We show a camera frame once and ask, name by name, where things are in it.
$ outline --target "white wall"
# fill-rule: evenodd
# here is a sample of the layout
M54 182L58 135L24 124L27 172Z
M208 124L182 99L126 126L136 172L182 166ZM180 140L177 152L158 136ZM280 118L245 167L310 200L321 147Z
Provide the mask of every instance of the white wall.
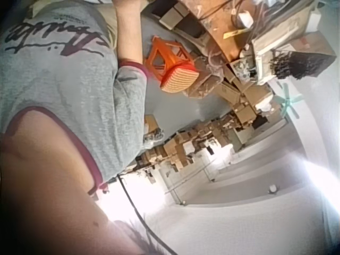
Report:
M325 6L318 29L339 56L339 9ZM339 170L339 59L317 78L306 77L294 84L311 109L325 143L329 164Z
M324 254L320 203L307 186L247 205L170 207L147 221L180 255Z

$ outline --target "floor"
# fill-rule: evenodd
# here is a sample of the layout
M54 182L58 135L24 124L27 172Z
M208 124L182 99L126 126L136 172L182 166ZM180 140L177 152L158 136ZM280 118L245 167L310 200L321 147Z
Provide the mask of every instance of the floor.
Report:
M181 37L164 29L157 21L142 17L143 55L148 56L151 50L153 36L181 42L191 51L194 46ZM204 99L191 99L184 94L165 93L159 88L159 81L149 79L145 102L145 114L153 114L160 128L164 130L165 139L177 130L228 113L231 109L228 103L215 95L209 94Z

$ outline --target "cardboard box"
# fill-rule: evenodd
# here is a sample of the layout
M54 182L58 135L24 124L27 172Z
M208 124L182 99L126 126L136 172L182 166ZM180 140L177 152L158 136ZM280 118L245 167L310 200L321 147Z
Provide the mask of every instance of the cardboard box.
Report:
M222 132L221 132L220 129L214 129L214 130L212 130L212 135L213 135L214 137L219 137L219 136L222 135Z
M234 110L234 112L239 112L239 111L241 111L242 109L244 109L245 108L245 105L244 104L242 104L242 103L237 103L236 105L234 105L233 106L233 110Z
M306 36L292 40L279 48L278 51L314 54L315 60L322 59L323 61L318 62L318 68L313 70L314 73L311 75L312 77L317 77L336 59L335 52L320 31L309 33Z
M163 160L168 157L168 154L166 153L163 145L158 145L155 147L155 151L157 154L157 158L159 160Z
M253 85L244 92L244 96L253 107L272 94L273 93L267 88L266 85Z
M225 81L218 85L214 91L231 105L235 105L240 101L241 93Z
M301 6L307 3L306 1L297 1L294 8L280 15L282 18L279 17L273 21L269 31L252 41L258 70L258 84L264 84L275 77L270 67L273 59L271 50L304 33L310 11L313 8L312 4L307 7Z
M181 132L174 137L177 144L188 142L190 140L189 132Z
M158 128L157 121L153 115L145 115L144 124L147 124L149 126L147 134Z
M176 145L177 145L177 143L176 143L174 138L163 145L163 148L164 148L165 152L168 154L168 156L176 154L176 149L175 149Z
M198 132L195 129L191 129L189 131L189 137L191 140L196 139L198 137Z
M185 167L188 166L188 165L189 165L188 161L177 161L177 162L175 163L175 166L176 166L176 168L177 168L178 170L181 170L181 169L185 168Z
M147 156L147 159L149 160L149 162L154 163L157 160L157 153L155 151L155 149L149 149L145 152L145 155Z
M223 136L223 135L216 136L215 139L217 140L217 142L219 143L221 148L223 148L223 147L227 146L228 144L230 144L230 141L228 140L228 138Z
M240 120L242 125L256 119L256 113L254 112L250 105L235 114Z
M142 158L143 166L150 164L145 152L141 155L141 158Z

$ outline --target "black cable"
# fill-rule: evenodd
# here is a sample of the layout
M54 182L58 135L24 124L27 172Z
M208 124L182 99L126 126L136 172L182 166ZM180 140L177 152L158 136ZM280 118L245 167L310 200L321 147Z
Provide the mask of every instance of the black cable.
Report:
M237 8L236 13L235 13L235 15L232 15L232 17L231 17L232 24L233 24L234 27L236 27L236 29L243 29L243 27L238 24L239 20L237 19L237 17L239 16L239 13L240 13L241 5L242 5L243 2L244 2L244 0L240 0L235 5L235 8Z
M233 0L227 0L224 3L220 4L216 10L214 10L213 12L207 14L206 16L203 16L201 18L199 18L199 21L205 20L207 18L209 18L210 16L214 15L216 12L218 12L220 9L222 9L224 6L226 6L228 3L232 2Z
M131 199L131 197L130 197L130 195L129 195L129 193L128 193L128 191L126 190L126 188L125 188L125 185L124 185L124 183L122 182L122 179L121 179L121 177L120 177L120 175L118 175L117 176L118 177L118 180L119 180L119 182L121 183L121 186L122 186L122 188L123 188L123 190L124 190L124 192L125 192L125 194L126 194L126 196L127 196L127 198L128 198L128 200L129 200L129 202L130 202L130 204L131 204L131 206L133 207L133 209L134 209L134 212L136 213L136 215L137 215L137 217L138 217L138 219L140 220L140 222L142 222L142 225L145 227L145 229L147 230L147 232L161 245L161 246L163 246L164 247L164 249L165 250L167 250L171 255L177 255L177 253L176 252L174 252L165 242L163 242L151 229L150 229L150 227L146 224L146 222L145 222L145 220L143 219L143 217L139 214L139 212L138 212L138 210L137 210L137 208L136 208L136 206L134 205L134 203L133 203L133 201L132 201L132 199Z

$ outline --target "cluttered shelf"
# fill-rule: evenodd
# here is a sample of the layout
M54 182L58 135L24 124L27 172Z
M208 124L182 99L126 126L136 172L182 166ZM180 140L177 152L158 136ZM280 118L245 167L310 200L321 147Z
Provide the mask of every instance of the cluttered shelf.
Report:
M248 134L264 123L282 120L292 103L288 88L283 88L285 98L278 97L267 84L269 80L316 77L336 58L317 31L320 13L312 0L180 0L160 13L157 22L196 47L188 52L177 41L153 38L145 64L161 90L169 96L182 92L195 99L214 93L232 110L180 129L164 142L157 120L146 116L147 150L126 173L145 171L152 179L150 169L161 162L169 162L177 172L193 164L195 154L203 149L210 154L226 146L241 150ZM185 29L188 15L198 29L193 19ZM205 31L192 34L201 27Z

